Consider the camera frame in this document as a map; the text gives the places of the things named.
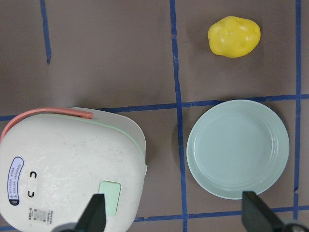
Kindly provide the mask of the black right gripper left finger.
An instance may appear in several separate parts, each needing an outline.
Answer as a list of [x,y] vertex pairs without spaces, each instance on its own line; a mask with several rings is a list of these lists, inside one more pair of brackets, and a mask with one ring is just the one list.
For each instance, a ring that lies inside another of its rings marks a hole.
[[103,232],[106,227],[106,206],[104,194],[94,194],[76,226],[76,232]]

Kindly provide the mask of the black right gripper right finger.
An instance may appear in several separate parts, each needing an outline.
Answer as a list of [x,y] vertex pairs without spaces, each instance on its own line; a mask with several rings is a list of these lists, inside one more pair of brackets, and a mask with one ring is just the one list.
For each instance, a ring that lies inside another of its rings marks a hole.
[[242,193],[241,221],[247,232],[280,232],[284,223],[253,191]]

